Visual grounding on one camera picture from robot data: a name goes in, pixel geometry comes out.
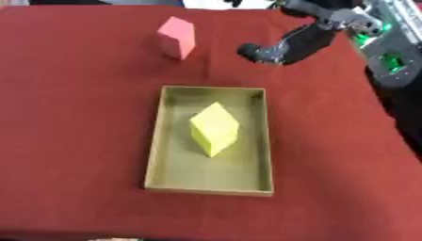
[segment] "green light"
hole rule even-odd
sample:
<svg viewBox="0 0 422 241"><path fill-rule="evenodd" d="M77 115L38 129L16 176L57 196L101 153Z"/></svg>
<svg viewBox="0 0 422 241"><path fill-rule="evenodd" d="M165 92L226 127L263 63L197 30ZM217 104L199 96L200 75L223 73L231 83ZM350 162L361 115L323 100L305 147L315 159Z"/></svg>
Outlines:
<svg viewBox="0 0 422 241"><path fill-rule="evenodd" d="M390 73L396 73L404 67L403 60L397 54L384 54L380 56L380 61Z"/></svg>
<svg viewBox="0 0 422 241"><path fill-rule="evenodd" d="M385 23L382 25L382 32L386 32L388 30L390 30L393 26L389 23Z"/></svg>
<svg viewBox="0 0 422 241"><path fill-rule="evenodd" d="M359 46L363 46L366 44L366 41L369 40L370 37L363 35L363 34L357 34L355 37L355 41Z"/></svg>

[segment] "pink cube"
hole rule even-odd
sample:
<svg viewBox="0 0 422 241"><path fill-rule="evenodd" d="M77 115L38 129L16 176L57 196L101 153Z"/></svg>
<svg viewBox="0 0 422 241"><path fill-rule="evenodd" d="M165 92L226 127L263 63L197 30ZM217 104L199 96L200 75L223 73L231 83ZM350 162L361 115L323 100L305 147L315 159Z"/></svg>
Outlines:
<svg viewBox="0 0 422 241"><path fill-rule="evenodd" d="M195 48L194 25L176 17L169 18L158 29L163 52L169 56L185 59Z"/></svg>

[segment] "block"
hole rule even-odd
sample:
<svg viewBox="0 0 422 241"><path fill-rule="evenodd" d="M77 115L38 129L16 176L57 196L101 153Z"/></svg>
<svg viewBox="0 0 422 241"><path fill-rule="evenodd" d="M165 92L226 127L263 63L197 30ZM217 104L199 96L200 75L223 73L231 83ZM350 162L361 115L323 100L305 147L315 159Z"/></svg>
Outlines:
<svg viewBox="0 0 422 241"><path fill-rule="evenodd" d="M195 48L194 25L185 20L171 17L158 29L162 51L177 59L185 59Z"/></svg>
<svg viewBox="0 0 422 241"><path fill-rule="evenodd" d="M190 134L209 157L234 144L238 129L237 120L218 102L190 119Z"/></svg>

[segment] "red tablecloth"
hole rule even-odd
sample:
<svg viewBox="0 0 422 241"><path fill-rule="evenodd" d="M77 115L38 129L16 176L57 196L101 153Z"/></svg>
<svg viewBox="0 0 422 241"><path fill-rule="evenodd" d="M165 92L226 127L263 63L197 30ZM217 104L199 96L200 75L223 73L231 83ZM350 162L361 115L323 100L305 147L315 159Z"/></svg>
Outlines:
<svg viewBox="0 0 422 241"><path fill-rule="evenodd" d="M183 62L154 32L196 25ZM235 54L301 20L165 7L0 10L0 236L357 241L422 238L422 168L346 38L288 67ZM268 91L272 198L151 193L163 85Z"/></svg>

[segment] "cardboard tray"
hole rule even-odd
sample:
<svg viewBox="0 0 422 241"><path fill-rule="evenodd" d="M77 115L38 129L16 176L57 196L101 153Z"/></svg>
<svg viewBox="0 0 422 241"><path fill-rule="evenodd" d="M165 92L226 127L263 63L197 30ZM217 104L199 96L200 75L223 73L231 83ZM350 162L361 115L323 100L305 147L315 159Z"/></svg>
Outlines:
<svg viewBox="0 0 422 241"><path fill-rule="evenodd" d="M214 102L220 102L240 128L234 145L209 158L191 138L189 119ZM272 195L265 91L163 87L144 185L165 191Z"/></svg>

